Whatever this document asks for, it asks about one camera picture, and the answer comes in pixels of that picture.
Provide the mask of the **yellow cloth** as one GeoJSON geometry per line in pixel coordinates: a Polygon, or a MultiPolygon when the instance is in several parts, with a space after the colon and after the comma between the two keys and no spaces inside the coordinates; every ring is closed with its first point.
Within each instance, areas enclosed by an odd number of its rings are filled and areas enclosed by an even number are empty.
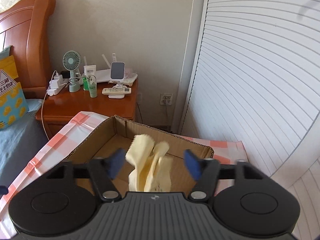
{"type": "Polygon", "coordinates": [[[155,141],[147,134],[134,137],[125,158],[134,167],[129,174],[129,190],[135,192],[170,192],[173,158],[167,155],[167,142],[155,141]]]}

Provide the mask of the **blue bed sheet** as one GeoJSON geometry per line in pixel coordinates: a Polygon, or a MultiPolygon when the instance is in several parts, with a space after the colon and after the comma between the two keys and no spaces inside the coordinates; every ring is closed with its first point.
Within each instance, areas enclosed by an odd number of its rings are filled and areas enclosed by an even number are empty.
{"type": "Polygon", "coordinates": [[[43,100],[28,99],[27,112],[20,120],[1,130],[1,185],[9,187],[31,159],[48,142],[40,121],[35,114],[43,100]]]}

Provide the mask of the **red white checkered tablecloth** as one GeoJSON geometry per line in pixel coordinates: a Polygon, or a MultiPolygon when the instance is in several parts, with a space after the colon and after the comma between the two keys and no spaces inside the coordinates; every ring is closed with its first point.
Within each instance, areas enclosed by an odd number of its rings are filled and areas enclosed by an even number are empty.
{"type": "Polygon", "coordinates": [[[93,112],[79,112],[28,161],[1,198],[1,238],[16,234],[10,221],[8,206],[11,198],[32,181],[63,159],[85,163],[96,157],[107,157],[118,148],[127,150],[135,135],[147,134],[155,142],[165,141],[172,156],[171,190],[189,193],[195,185],[183,165],[183,152],[192,150],[200,158],[214,158],[222,164],[247,161],[242,142],[203,140],[170,134],[119,116],[106,117],[93,112]]]}

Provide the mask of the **wooden nightstand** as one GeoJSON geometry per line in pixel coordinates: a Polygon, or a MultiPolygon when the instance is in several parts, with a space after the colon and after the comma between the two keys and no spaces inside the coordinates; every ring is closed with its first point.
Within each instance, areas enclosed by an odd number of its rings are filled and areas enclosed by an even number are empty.
{"type": "Polygon", "coordinates": [[[35,118],[44,124],[47,135],[52,138],[80,111],[95,112],[105,116],[118,115],[129,120],[135,120],[137,107],[138,81],[136,80],[131,89],[132,93],[123,99],[111,99],[102,94],[102,90],[112,87],[109,83],[97,84],[97,97],[91,98],[88,91],[80,89],[71,93],[64,88],[55,96],[49,96],[44,101],[35,118]]]}

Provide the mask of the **white remote control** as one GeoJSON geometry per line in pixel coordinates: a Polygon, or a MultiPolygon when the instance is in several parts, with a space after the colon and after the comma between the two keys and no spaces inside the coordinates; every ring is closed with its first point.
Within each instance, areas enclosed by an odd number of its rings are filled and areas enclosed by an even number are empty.
{"type": "Polygon", "coordinates": [[[131,94],[131,88],[127,88],[127,87],[104,88],[102,90],[102,94],[107,95],[111,99],[123,99],[125,95],[131,94]]]}

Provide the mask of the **yellow blue snack bag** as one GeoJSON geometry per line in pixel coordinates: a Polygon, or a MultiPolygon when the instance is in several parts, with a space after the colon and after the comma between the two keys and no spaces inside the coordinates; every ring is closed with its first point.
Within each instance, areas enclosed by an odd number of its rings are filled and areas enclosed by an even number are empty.
{"type": "Polygon", "coordinates": [[[29,111],[18,78],[14,56],[1,59],[1,129],[20,120],[29,111]]]}

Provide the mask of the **green spray bottle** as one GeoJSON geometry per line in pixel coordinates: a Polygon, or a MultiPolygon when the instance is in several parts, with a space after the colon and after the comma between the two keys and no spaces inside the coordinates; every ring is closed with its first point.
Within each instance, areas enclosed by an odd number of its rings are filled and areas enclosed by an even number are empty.
{"type": "Polygon", "coordinates": [[[87,82],[87,76],[85,74],[82,74],[81,77],[82,77],[83,90],[89,91],[88,82],[87,82]]]}

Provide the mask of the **green tube with white card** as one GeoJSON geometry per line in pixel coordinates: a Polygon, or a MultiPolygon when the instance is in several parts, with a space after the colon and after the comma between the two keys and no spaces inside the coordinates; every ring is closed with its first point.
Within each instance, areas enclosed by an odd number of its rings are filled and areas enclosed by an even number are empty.
{"type": "Polygon", "coordinates": [[[87,78],[89,94],[91,98],[97,97],[97,79],[94,75],[89,75],[87,78]]]}

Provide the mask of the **white wifi router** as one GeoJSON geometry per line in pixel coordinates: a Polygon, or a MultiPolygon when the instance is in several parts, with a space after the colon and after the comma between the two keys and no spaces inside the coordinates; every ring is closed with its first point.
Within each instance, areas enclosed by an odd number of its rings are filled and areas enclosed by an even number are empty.
{"type": "MultiPolygon", "coordinates": [[[[102,54],[102,57],[106,62],[108,68],[102,69],[102,70],[96,70],[97,83],[102,83],[102,82],[114,83],[110,81],[111,64],[109,63],[109,61],[107,60],[104,54],[102,54]]],[[[84,66],[88,65],[87,59],[85,56],[83,56],[83,60],[84,60],[84,66]]],[[[123,80],[123,84],[131,87],[133,83],[137,80],[137,78],[138,78],[138,74],[134,73],[132,69],[130,68],[125,69],[125,77],[123,80]]]]}

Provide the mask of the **white power strip with charger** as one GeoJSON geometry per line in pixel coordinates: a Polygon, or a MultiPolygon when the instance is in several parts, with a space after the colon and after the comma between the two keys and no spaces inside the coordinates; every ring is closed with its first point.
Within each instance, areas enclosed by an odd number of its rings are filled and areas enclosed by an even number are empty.
{"type": "Polygon", "coordinates": [[[69,83],[68,79],[64,79],[61,74],[56,70],[52,74],[52,78],[49,81],[49,87],[47,89],[48,96],[55,96],[61,92],[69,83]]]}

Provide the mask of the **white cosmetic tube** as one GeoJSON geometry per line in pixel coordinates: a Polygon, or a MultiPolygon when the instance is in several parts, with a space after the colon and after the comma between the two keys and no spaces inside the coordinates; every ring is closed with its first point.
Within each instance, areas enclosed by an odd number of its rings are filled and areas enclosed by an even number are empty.
{"type": "Polygon", "coordinates": [[[91,75],[96,76],[96,65],[85,65],[84,66],[84,74],[87,78],[89,78],[91,75]]]}

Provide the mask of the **white louvered closet doors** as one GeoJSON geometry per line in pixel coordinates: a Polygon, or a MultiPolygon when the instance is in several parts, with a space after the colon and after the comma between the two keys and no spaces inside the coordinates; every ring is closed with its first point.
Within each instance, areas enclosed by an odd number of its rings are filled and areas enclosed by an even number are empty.
{"type": "Polygon", "coordinates": [[[319,0],[204,0],[179,132],[240,141],[319,236],[319,0]]]}

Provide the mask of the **green desk fan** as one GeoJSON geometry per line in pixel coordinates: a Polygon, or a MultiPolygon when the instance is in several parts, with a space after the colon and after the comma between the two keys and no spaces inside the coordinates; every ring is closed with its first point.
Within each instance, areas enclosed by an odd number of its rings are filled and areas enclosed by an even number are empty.
{"type": "Polygon", "coordinates": [[[81,75],[78,72],[81,63],[81,55],[74,50],[70,50],[65,53],[62,59],[62,64],[66,70],[70,73],[69,78],[69,91],[71,93],[80,90],[79,79],[81,75]]]}

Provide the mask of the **wooden bed headboard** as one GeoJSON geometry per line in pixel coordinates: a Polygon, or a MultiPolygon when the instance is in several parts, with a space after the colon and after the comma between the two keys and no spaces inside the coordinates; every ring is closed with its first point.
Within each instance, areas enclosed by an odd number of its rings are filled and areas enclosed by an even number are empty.
{"type": "Polygon", "coordinates": [[[1,49],[11,46],[27,99],[42,99],[49,85],[47,24],[55,5],[56,0],[20,0],[1,12],[1,49]]]}

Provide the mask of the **white wall socket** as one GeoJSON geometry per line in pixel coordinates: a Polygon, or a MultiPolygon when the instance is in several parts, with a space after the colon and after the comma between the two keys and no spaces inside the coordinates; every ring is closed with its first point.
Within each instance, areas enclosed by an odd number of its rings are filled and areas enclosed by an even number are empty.
{"type": "Polygon", "coordinates": [[[163,93],[160,96],[160,105],[171,106],[172,105],[173,94],[163,93]]]}

